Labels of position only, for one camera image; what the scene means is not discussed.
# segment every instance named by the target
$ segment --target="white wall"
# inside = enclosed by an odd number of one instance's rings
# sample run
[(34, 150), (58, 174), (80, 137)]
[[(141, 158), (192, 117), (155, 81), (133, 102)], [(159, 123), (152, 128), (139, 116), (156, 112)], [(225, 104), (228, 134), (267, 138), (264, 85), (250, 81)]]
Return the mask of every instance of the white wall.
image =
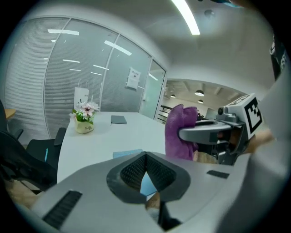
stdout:
[(167, 72), (168, 80), (192, 79), (226, 86), (243, 93), (256, 93), (261, 100), (275, 82), (269, 49), (273, 32), (263, 19), (246, 22), (236, 46), (223, 40), (198, 40), (177, 54)]
[(111, 29), (127, 39), (136, 43), (139, 47), (149, 53), (153, 59), (161, 65), (165, 70), (170, 67), (170, 60), (159, 49), (159, 47), (152, 41), (147, 34), (135, 27), (132, 23), (117, 17), (108, 12), (98, 10), (96, 8), (86, 6), (83, 3), (67, 3), (60, 1), (48, 3), (40, 3), (33, 8), (23, 20), (29, 20), (45, 16), (66, 16), (80, 20), (86, 20), (98, 25)]
[(165, 105), (167, 107), (175, 107), (179, 104), (183, 104), (184, 107), (197, 107), (198, 111), (200, 114), (202, 114), (203, 116), (206, 116), (206, 113), (207, 113), (207, 110), (208, 110), (208, 107), (204, 106), (203, 104), (200, 104), (200, 103), (194, 103), (194, 102), (191, 102), (191, 101), (186, 101), (186, 100), (180, 100), (180, 99), (177, 99), (177, 98), (170, 98), (170, 99), (167, 99), (165, 97), (163, 97), (162, 99), (162, 104), (161, 105)]

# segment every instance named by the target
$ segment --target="glass door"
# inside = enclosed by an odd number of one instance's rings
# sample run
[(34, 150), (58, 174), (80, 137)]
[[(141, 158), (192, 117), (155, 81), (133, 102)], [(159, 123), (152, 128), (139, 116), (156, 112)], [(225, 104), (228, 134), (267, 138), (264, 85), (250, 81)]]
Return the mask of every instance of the glass door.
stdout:
[(140, 104), (140, 113), (151, 119), (155, 117), (165, 73), (166, 72), (153, 60)]

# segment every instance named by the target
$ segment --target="white shopping bag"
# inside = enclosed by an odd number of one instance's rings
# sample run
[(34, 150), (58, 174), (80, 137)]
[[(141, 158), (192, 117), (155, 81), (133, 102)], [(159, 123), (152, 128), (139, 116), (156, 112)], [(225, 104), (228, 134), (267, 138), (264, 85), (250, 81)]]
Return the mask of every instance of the white shopping bag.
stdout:
[(77, 110), (78, 104), (84, 103), (88, 101), (89, 96), (89, 87), (87, 88), (87, 82), (86, 82), (86, 88), (82, 88), (82, 83), (80, 85), (80, 81), (78, 82), (78, 87), (75, 87), (75, 96), (74, 96), (74, 109)]

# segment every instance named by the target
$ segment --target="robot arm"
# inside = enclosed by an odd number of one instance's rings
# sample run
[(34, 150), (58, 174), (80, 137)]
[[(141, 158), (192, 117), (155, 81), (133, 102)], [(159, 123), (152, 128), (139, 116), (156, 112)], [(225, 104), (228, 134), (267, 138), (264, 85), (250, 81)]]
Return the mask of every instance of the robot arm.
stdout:
[[(232, 103), (220, 107), (215, 120), (199, 121), (195, 127), (181, 128), (180, 139), (195, 142), (200, 152), (216, 157), (221, 164), (233, 165), (242, 154), (256, 129), (263, 123), (255, 94), (242, 96)], [(240, 129), (236, 147), (229, 143), (231, 131)]]

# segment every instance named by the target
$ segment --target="ceiling light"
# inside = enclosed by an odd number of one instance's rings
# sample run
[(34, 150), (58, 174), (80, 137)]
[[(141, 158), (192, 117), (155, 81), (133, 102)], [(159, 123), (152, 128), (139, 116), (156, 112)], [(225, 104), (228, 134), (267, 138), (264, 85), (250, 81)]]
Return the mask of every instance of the ceiling light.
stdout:
[(62, 33), (62, 34), (71, 34), (71, 35), (79, 35), (78, 31), (71, 31), (71, 30), (62, 30), (62, 29), (48, 29), (49, 33)]
[(118, 45), (116, 45), (116, 44), (113, 44), (113, 43), (110, 42), (110, 41), (104, 41), (104, 44), (106, 44), (106, 45), (108, 45), (108, 46), (111, 46), (111, 47), (113, 47), (113, 48), (116, 48), (116, 49), (118, 49), (119, 51), (125, 53), (125, 54), (128, 55), (128, 56), (130, 56), (130, 55), (132, 54), (131, 52), (127, 51), (126, 49), (124, 49), (124, 48), (122, 48), (122, 47), (120, 47), (120, 46), (118, 46)]
[(155, 76), (153, 76), (152, 74), (149, 74), (149, 77), (152, 77), (154, 80), (158, 81), (158, 79)]
[(95, 75), (101, 75), (101, 74), (98, 74), (98, 73), (93, 73), (93, 72), (91, 72), (91, 74), (95, 74)]
[(80, 63), (79, 61), (74, 61), (74, 60), (66, 60), (66, 59), (63, 59), (63, 61), (69, 61), (69, 62), (76, 62), (76, 63)]
[(98, 67), (98, 68), (101, 68), (101, 69), (104, 69), (104, 70), (109, 70), (109, 69), (106, 69), (106, 68), (103, 67), (103, 66), (97, 66), (97, 65), (93, 65), (93, 66)]
[(197, 90), (197, 91), (195, 92), (195, 95), (197, 95), (197, 96), (204, 96), (204, 92), (201, 91), (201, 90)]
[(178, 8), (180, 13), (182, 14), (184, 20), (186, 21), (191, 34), (192, 35), (200, 35), (199, 28), (196, 24), (196, 21), (194, 19), (194, 16), (185, 2), (185, 0), (172, 0), (172, 2), (175, 4), (175, 6)]

